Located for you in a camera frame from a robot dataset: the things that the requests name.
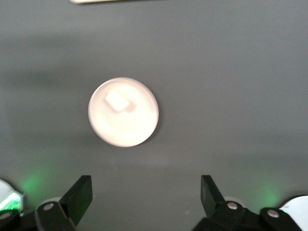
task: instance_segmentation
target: white object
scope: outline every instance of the white object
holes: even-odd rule
[[[24,209],[23,195],[17,192],[9,183],[0,180],[0,211],[6,209]]]
[[[59,197],[59,196],[53,197],[53,198],[49,198],[49,199],[43,201],[42,203],[40,203],[39,206],[41,206],[41,205],[43,205],[43,204],[45,204],[45,203],[47,203],[47,202],[54,202],[54,201],[55,201],[55,202],[59,202],[60,200],[61,200],[61,197]]]
[[[119,0],[70,0],[73,3],[91,3],[91,2],[100,2],[100,1],[119,1]]]
[[[308,231],[308,196],[294,198],[280,210],[289,214],[302,231]]]
[[[225,201],[234,201],[239,203],[243,208],[247,208],[246,204],[239,198],[232,197],[232,196],[224,196]]]
[[[113,78],[101,84],[89,102],[89,120],[95,133],[114,146],[144,142],[158,122],[158,105],[151,91],[131,78]]]

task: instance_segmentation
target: gray surface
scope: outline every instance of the gray surface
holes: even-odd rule
[[[308,193],[308,2],[0,3],[0,177],[29,205],[91,174],[80,231],[188,231],[200,175],[254,212]],[[93,91],[132,77],[157,97],[142,145],[92,131]]]

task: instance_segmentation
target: screw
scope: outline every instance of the screw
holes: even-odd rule
[[[12,212],[6,212],[6,213],[3,213],[1,216],[0,216],[0,220],[4,220],[6,218],[8,218],[10,215],[12,214]]]
[[[52,207],[53,207],[53,203],[50,203],[50,204],[48,204],[48,205],[45,205],[45,206],[43,207],[43,209],[44,209],[45,211],[47,211],[47,210],[52,209]]]
[[[272,210],[272,209],[268,210],[268,215],[272,218],[278,218],[279,217],[279,213],[276,212],[275,210]]]
[[[233,209],[233,210],[236,210],[238,208],[237,204],[234,202],[227,203],[227,206],[229,207],[229,209]]]

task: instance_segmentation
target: green light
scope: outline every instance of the green light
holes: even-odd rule
[[[18,209],[21,208],[21,198],[18,194],[12,193],[9,195],[4,201],[0,204],[0,211],[1,210],[8,210],[8,209]]]
[[[274,206],[279,202],[279,192],[273,182],[263,182],[260,186],[264,206]]]

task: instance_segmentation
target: metal screw head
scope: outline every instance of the metal screw head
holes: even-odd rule
[[[47,211],[47,210],[52,209],[52,207],[53,207],[53,203],[50,203],[50,204],[45,205],[45,206],[43,207],[43,209],[44,209],[45,211]]]
[[[238,208],[237,204],[234,202],[227,203],[227,206],[229,207],[229,209],[233,209],[233,210],[236,210]]]
[[[6,212],[6,213],[3,213],[1,216],[0,216],[0,220],[4,220],[6,218],[8,218],[10,215],[12,214],[12,212]]]
[[[278,218],[279,217],[279,213],[276,212],[275,210],[269,209],[268,210],[268,215],[272,218]]]

